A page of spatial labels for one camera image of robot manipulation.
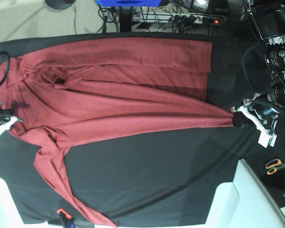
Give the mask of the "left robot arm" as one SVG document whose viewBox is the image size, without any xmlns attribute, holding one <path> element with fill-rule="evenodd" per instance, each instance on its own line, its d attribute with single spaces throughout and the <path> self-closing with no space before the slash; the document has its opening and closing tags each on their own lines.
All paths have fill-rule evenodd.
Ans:
<svg viewBox="0 0 285 228">
<path fill-rule="evenodd" d="M 271 81 L 264 90 L 255 88 L 254 97 L 244 99 L 232 111 L 252 122 L 261 136 L 273 138 L 278 118 L 285 114 L 285 4 L 282 0 L 245 0 L 243 7 L 258 33 L 257 46 L 265 49 Z"/>
</svg>

